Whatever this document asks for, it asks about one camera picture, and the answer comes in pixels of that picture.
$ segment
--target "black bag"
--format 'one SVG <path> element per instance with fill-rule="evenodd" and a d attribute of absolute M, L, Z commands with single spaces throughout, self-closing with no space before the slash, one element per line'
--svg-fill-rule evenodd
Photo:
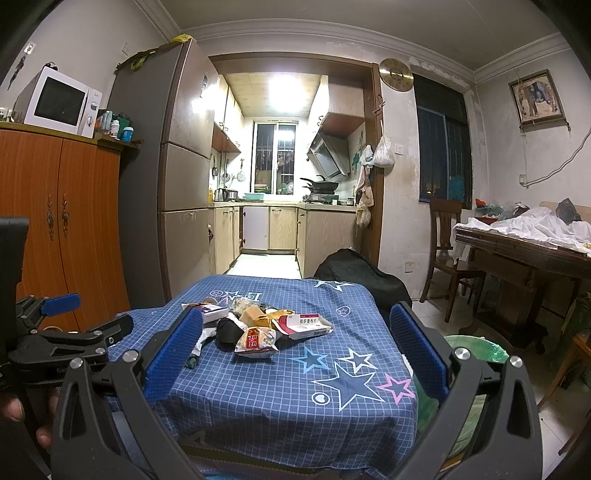
<path fill-rule="evenodd" d="M 377 269 L 364 257 L 350 248 L 341 248 L 329 255 L 316 269 L 314 278 L 325 281 L 348 281 L 358 283 L 369 290 L 380 314 L 389 322 L 390 310 L 399 301 L 410 306 L 408 290 L 402 281 Z"/>

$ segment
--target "blue tablecloth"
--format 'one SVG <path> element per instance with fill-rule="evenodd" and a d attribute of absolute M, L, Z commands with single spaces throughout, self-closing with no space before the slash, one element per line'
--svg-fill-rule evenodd
<path fill-rule="evenodd" d="M 215 275 L 162 308 L 134 310 L 116 359 L 172 324 L 181 303 L 245 296 L 279 309 L 320 313 L 328 335 L 278 341 L 270 359 L 243 359 L 215 342 L 183 369 L 156 409 L 175 436 L 301 468 L 366 469 L 386 477 L 412 448 L 418 404 L 402 356 L 365 287 L 320 280 Z"/>

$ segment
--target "snack package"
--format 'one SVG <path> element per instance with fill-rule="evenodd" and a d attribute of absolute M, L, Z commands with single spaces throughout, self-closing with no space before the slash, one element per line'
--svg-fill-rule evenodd
<path fill-rule="evenodd" d="M 236 344 L 237 355 L 247 358 L 269 358 L 279 352 L 275 346 L 277 333 L 268 327 L 250 327 Z"/>
<path fill-rule="evenodd" d="M 272 322 L 279 332 L 293 340 L 326 335 L 335 329 L 332 323 L 317 313 L 282 315 Z"/>

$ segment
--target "cardboard box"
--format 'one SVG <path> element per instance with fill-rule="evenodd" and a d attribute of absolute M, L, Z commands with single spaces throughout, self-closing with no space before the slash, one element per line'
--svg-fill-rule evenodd
<path fill-rule="evenodd" d="M 294 340 L 326 335 L 335 329 L 332 323 L 316 313 L 282 315 L 272 322 L 279 332 Z"/>

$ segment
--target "ceiling light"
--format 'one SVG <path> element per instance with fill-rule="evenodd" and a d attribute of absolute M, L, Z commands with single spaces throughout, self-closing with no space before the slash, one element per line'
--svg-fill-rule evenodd
<path fill-rule="evenodd" d="M 282 113 L 302 110 L 306 103 L 306 92 L 301 82 L 291 74 L 275 75 L 269 81 L 271 104 Z"/>

